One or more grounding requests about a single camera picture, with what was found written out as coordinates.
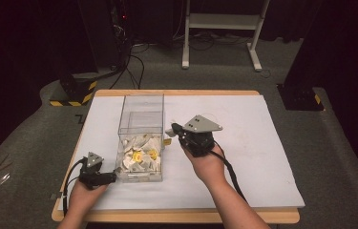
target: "wooden table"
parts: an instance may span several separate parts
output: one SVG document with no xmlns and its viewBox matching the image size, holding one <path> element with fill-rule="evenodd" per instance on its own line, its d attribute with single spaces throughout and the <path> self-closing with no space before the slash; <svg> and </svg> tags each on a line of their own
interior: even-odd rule
<svg viewBox="0 0 358 229">
<path fill-rule="evenodd" d="M 97 96 L 123 96 L 126 94 L 164 94 L 164 95 L 258 95 L 256 91 L 205 91 L 205 90 L 99 90 Z M 68 172 L 73 166 L 74 156 Z M 61 198 L 56 200 L 52 217 L 55 221 L 63 219 L 63 211 L 58 210 Z M 266 223 L 296 223 L 300 220 L 297 208 L 255 208 Z M 178 209 L 178 210 L 102 210 L 91 211 L 85 221 L 96 222 L 159 222 L 159 223 L 221 223 L 216 209 Z"/>
</svg>

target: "white object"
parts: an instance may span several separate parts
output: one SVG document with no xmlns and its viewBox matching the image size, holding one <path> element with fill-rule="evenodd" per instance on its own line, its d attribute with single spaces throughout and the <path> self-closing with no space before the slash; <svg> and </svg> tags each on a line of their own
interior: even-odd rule
<svg viewBox="0 0 358 229">
<path fill-rule="evenodd" d="M 262 71 L 262 65 L 256 54 L 256 44 L 259 40 L 260 31 L 262 30 L 265 13 L 267 12 L 270 0 L 264 0 L 262 11 L 258 15 L 236 15 L 236 14 L 208 14 L 208 13 L 191 13 L 190 0 L 187 0 L 185 29 L 184 29 L 184 46 L 182 52 L 182 67 L 190 67 L 190 50 L 189 34 L 190 28 L 202 29 L 226 29 L 226 30 L 246 30 L 255 31 L 252 43 L 247 43 L 247 50 L 253 62 L 256 72 Z"/>
</svg>

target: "clear plastic box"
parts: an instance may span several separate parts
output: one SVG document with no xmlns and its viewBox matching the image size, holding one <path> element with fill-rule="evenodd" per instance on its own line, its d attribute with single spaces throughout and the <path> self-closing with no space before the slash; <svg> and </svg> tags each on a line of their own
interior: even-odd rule
<svg viewBox="0 0 358 229">
<path fill-rule="evenodd" d="M 162 181 L 164 95 L 124 97 L 116 174 L 122 182 Z"/>
</svg>

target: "gray carpet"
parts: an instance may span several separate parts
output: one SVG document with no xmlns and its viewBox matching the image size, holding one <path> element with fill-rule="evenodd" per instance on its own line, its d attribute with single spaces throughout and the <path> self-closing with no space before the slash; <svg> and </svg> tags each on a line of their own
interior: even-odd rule
<svg viewBox="0 0 358 229">
<path fill-rule="evenodd" d="M 196 49 L 208 46 L 191 44 Z M 260 41 L 261 73 L 254 72 L 244 43 L 193 49 L 188 70 L 180 67 L 182 49 L 138 46 L 133 52 L 145 65 L 142 89 L 256 90 L 264 95 L 306 204 L 300 209 L 300 222 L 273 228 L 358 228 L 358 159 L 325 90 L 314 89 L 325 111 L 296 112 L 284 108 L 276 89 L 276 84 L 284 82 L 300 45 Z M 140 63 L 133 58 L 129 70 L 138 78 Z M 107 89 L 115 80 L 116 75 L 101 79 L 96 89 Z M 90 104 L 51 107 L 49 98 L 56 84 L 42 89 L 41 108 L 0 147 L 2 166 L 11 163 L 0 171 L 0 177 L 11 172 L 11 178 L 0 186 L 0 228 L 54 228 L 58 224 L 51 218 L 53 194 L 60 189 L 82 128 L 78 115 L 86 115 Z M 129 74 L 114 88 L 133 89 Z"/>
</svg>

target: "metal bracket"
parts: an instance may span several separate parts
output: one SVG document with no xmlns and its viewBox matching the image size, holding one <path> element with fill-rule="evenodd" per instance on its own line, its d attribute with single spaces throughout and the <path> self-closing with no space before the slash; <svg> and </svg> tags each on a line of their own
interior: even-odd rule
<svg viewBox="0 0 358 229">
<path fill-rule="evenodd" d="M 103 157 L 98 156 L 93 152 L 89 152 L 89 155 L 87 156 L 87 168 L 91 168 L 103 160 Z"/>
<path fill-rule="evenodd" d="M 196 115 L 182 129 L 192 133 L 206 133 L 221 131 L 223 127 L 201 115 Z"/>
</svg>

